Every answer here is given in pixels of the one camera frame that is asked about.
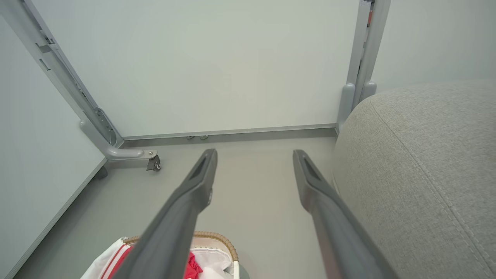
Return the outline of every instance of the laundry basket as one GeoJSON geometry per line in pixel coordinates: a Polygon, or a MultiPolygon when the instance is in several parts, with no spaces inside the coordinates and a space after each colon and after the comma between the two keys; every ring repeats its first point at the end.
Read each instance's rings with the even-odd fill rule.
{"type": "MultiPolygon", "coordinates": [[[[133,245],[139,240],[139,236],[134,236],[128,239],[124,239],[123,242],[127,245],[133,245]]],[[[233,244],[220,233],[209,232],[209,231],[195,231],[193,234],[193,240],[191,242],[191,249],[197,248],[210,248],[219,249],[230,255],[231,266],[225,271],[233,275],[233,279],[240,279],[240,264],[238,261],[238,254],[233,244]]]]}

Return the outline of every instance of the gray floor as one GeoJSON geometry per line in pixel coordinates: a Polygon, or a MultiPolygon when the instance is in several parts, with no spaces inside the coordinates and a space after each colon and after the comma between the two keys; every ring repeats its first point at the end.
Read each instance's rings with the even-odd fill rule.
{"type": "Polygon", "coordinates": [[[143,232],[207,148],[217,149],[218,167],[212,202],[195,229],[231,240],[242,279],[324,278],[313,222],[298,198],[292,151],[305,150],[330,181],[332,135],[321,129],[292,139],[272,133],[128,143],[161,144],[147,148],[158,150],[162,170],[146,172],[143,162],[107,163],[108,177],[83,190],[16,278],[79,278],[119,237],[143,232]]]}

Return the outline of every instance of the whiteboard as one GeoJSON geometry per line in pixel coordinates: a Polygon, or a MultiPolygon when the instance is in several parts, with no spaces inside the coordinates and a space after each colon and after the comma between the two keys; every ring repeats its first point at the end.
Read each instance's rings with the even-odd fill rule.
{"type": "Polygon", "coordinates": [[[496,1],[392,0],[372,73],[377,92],[496,77],[496,1]]]}
{"type": "Polygon", "coordinates": [[[358,0],[32,0],[121,136],[336,123],[358,0]]]}
{"type": "Polygon", "coordinates": [[[0,38],[0,239],[5,240],[0,278],[5,278],[104,156],[1,15],[0,38]]]}

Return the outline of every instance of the white panel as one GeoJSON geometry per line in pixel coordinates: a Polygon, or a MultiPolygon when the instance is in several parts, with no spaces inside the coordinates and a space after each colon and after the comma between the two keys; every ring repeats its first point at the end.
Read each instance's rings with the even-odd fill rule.
{"type": "Polygon", "coordinates": [[[335,123],[358,0],[33,0],[123,137],[335,123]]]}
{"type": "Polygon", "coordinates": [[[0,16],[0,278],[104,159],[0,16]]]}
{"type": "Polygon", "coordinates": [[[496,77],[496,1],[391,0],[372,73],[377,91],[496,77]]]}

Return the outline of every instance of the sofa seam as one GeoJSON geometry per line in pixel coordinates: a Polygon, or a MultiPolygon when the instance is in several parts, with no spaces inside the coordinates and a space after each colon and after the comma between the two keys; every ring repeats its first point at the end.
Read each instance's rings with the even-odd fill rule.
{"type": "Polygon", "coordinates": [[[416,157],[412,154],[412,152],[405,146],[405,144],[401,141],[401,139],[398,137],[398,135],[391,129],[391,127],[389,127],[389,125],[386,123],[386,121],[384,121],[384,119],[381,117],[381,115],[377,112],[377,110],[375,109],[373,103],[372,103],[372,98],[369,98],[369,104],[370,106],[372,107],[372,110],[375,112],[375,114],[379,117],[379,119],[384,123],[384,125],[387,127],[387,129],[389,130],[389,132],[392,134],[392,136],[394,138],[397,139],[397,141],[400,145],[400,149],[402,150],[402,152],[407,156],[407,158],[409,159],[410,163],[412,163],[412,165],[414,166],[415,170],[418,172],[418,174],[422,177],[422,180],[427,184],[427,187],[429,188],[429,190],[432,192],[432,194],[434,195],[436,201],[438,202],[438,204],[441,206],[441,208],[443,209],[443,211],[446,213],[446,216],[448,216],[448,218],[450,219],[451,223],[453,224],[453,226],[455,227],[455,229],[458,231],[458,233],[460,234],[462,240],[465,242],[465,244],[467,244],[467,247],[469,248],[469,250],[472,252],[472,255],[474,256],[474,258],[477,260],[477,262],[479,263],[479,265],[481,266],[482,270],[484,271],[484,273],[489,277],[491,278],[491,276],[488,274],[488,272],[486,271],[486,269],[484,268],[484,266],[482,265],[481,261],[479,260],[479,258],[476,256],[475,252],[473,251],[472,247],[470,247],[470,245],[467,243],[467,241],[465,240],[465,237],[463,236],[465,234],[465,236],[469,239],[469,241],[472,243],[472,245],[474,246],[474,248],[477,250],[478,254],[481,256],[484,264],[487,266],[487,268],[494,274],[494,271],[491,269],[490,265],[486,262],[486,260],[484,259],[484,257],[482,256],[482,253],[479,251],[479,249],[477,249],[477,245],[474,243],[474,241],[469,237],[468,233],[463,229],[463,225],[460,223],[460,221],[456,218],[456,215],[455,213],[453,212],[453,210],[451,209],[451,207],[449,206],[449,204],[444,200],[443,198],[443,195],[439,192],[439,190],[435,187],[434,183],[432,182],[431,178],[429,177],[429,175],[426,173],[426,171],[422,168],[421,164],[418,162],[418,158],[416,159],[416,157]],[[432,188],[434,188],[435,192],[441,197],[442,201],[441,202],[439,200],[439,198],[437,197],[437,195],[432,191],[432,188]],[[451,218],[450,214],[446,211],[444,205],[446,205],[446,207],[448,207],[449,211],[451,212],[451,214],[453,215],[453,217],[455,218],[455,220],[457,221],[457,223],[459,224],[459,226],[463,229],[463,232],[460,231],[460,229],[458,228],[458,226],[455,224],[453,218],[451,218]]]}

